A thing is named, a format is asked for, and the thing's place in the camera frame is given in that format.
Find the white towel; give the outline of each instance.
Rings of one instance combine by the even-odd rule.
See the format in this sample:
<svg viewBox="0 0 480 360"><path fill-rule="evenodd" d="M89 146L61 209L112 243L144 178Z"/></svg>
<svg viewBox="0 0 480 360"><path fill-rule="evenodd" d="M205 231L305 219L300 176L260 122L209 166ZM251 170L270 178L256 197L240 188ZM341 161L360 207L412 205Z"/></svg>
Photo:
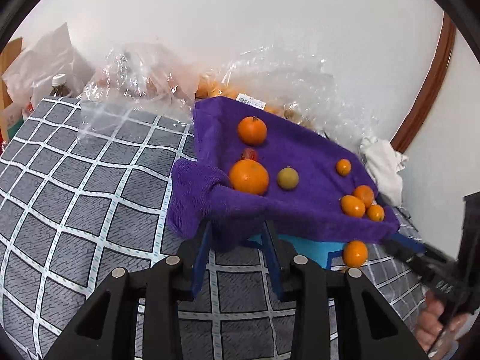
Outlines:
<svg viewBox="0 0 480 360"><path fill-rule="evenodd" d="M408 157L395 151L388 140L376 137L363 138L360 154L370 177L378 186L378 191L392 206L402 204L402 177L398 172L405 168Z"/></svg>

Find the grid-patterned blanket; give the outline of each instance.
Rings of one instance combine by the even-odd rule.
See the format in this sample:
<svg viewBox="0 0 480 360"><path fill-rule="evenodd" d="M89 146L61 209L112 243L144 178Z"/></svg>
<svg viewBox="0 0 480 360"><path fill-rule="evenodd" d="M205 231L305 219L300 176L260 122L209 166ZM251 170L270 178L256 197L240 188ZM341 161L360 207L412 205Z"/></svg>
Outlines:
<svg viewBox="0 0 480 360"><path fill-rule="evenodd" d="M139 111L116 117L107 135L80 144L77 100L44 99L0 158L0 322L26 359L45 356L113 268L147 268L181 242L165 215L172 164L195 160L193 129ZM369 252L363 272L412 327L423 302L416 276L380 247ZM261 252L211 251L198 298L178 306L184 358L288 359L294 306L276 299ZM335 359L332 301L330 330ZM138 358L142 331L141 304Z"/></svg>

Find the barcode label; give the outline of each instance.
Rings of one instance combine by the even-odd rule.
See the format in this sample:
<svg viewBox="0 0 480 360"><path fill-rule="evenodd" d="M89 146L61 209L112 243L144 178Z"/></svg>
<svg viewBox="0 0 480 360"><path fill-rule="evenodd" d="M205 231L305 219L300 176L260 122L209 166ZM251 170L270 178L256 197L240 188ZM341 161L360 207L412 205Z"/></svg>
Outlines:
<svg viewBox="0 0 480 360"><path fill-rule="evenodd" d="M253 97L247 96L243 93L238 94L237 101L239 101L240 103L251 105L252 107L255 107L255 108L260 108L260 109L264 109L266 104L263 101L254 99Z"/></svg>

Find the human hand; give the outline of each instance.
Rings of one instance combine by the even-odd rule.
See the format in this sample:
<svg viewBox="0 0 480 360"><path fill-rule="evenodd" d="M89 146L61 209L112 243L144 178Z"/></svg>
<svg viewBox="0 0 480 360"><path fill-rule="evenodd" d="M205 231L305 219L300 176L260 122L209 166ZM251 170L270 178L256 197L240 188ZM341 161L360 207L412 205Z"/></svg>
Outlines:
<svg viewBox="0 0 480 360"><path fill-rule="evenodd" d="M443 314L445 307L431 291L427 292L425 303L427 307L422 310L418 317L417 326L415 327L415 337L426 352L430 349L430 346L434 343L443 328L443 325L438 322L438 317ZM441 359L450 351L455 335L465 324L467 318L468 314L459 314L452 319L448 329L445 330L447 334L437 342L439 351L438 358Z"/></svg>

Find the purple towel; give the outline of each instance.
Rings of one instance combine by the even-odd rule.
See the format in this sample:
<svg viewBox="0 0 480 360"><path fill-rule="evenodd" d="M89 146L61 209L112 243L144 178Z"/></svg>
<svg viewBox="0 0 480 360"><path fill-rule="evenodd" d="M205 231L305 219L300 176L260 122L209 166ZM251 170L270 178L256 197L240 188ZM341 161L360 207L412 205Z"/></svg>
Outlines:
<svg viewBox="0 0 480 360"><path fill-rule="evenodd" d="M256 116L267 125L266 141L256 147L270 184L264 196L235 191L228 172L247 147L237 135L238 123ZM213 223L213 248L229 250L260 232L273 219L279 233L315 241L377 242L399 224L385 207L385 220L352 218L342 213L339 199L365 184L377 188L357 157L312 131L280 117L225 97L195 103L197 161L179 159L172 169L173 190L167 221L182 238L192 238L203 218ZM337 174L335 164L347 158L351 173ZM277 185L277 173L290 166L298 171L293 191Z"/></svg>

